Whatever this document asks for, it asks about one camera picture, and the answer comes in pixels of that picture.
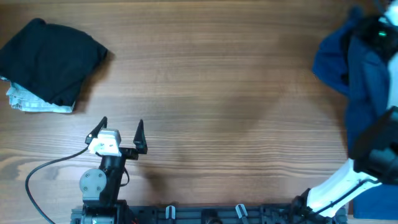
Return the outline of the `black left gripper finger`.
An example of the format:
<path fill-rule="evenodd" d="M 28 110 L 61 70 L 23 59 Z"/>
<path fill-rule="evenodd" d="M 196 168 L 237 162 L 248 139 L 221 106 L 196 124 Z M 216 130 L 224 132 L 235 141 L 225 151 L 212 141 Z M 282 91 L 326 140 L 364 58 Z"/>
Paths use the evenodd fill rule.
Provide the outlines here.
<path fill-rule="evenodd" d="M 144 121 L 141 119 L 134 135 L 133 143 L 138 154 L 147 154 L 147 142 L 144 134 Z"/>
<path fill-rule="evenodd" d="M 99 132 L 103 128 L 107 128 L 108 125 L 108 118 L 104 116 L 98 125 L 86 136 L 85 144 L 90 144 L 94 138 L 98 137 Z"/>

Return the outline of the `dark blue denim shorts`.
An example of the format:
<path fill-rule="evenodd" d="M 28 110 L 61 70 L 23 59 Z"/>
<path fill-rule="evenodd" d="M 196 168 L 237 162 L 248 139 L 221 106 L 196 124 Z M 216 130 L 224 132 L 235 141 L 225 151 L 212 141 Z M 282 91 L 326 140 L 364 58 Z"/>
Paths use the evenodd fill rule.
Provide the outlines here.
<path fill-rule="evenodd" d="M 313 61 L 314 75 L 348 99 L 344 122 L 349 152 L 359 135 L 387 109 L 390 77 L 386 62 L 361 37 L 373 33 L 367 28 L 378 19 L 352 7 L 344 23 L 321 41 Z"/>

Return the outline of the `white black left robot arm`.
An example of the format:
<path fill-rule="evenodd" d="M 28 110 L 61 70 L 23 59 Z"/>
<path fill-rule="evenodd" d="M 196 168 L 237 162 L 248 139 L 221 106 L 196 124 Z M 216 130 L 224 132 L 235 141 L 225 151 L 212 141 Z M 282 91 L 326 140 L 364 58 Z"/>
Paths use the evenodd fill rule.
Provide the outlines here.
<path fill-rule="evenodd" d="M 123 175 L 128 175 L 127 160 L 136 161 L 140 154 L 147 154 L 144 122 L 139 121 L 133 139 L 134 147 L 121 147 L 121 135 L 117 129 L 107 127 L 104 117 L 87 135 L 85 143 L 88 151 L 101 158 L 97 169 L 86 171 L 80 178 L 83 194 L 81 211 L 74 212 L 71 223 L 137 223 L 138 220 L 125 200 L 118 199 Z"/>

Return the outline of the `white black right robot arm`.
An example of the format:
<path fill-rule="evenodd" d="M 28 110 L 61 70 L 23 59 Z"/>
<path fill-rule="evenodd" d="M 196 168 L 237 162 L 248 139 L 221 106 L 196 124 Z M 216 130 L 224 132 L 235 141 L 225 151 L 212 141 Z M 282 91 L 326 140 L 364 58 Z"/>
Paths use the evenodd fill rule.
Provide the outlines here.
<path fill-rule="evenodd" d="M 335 221 L 348 202 L 355 218 L 397 219 L 397 2 L 376 6 L 371 16 L 353 7 L 315 56 L 315 76 L 348 99 L 348 159 L 294 199 L 294 223 Z"/>

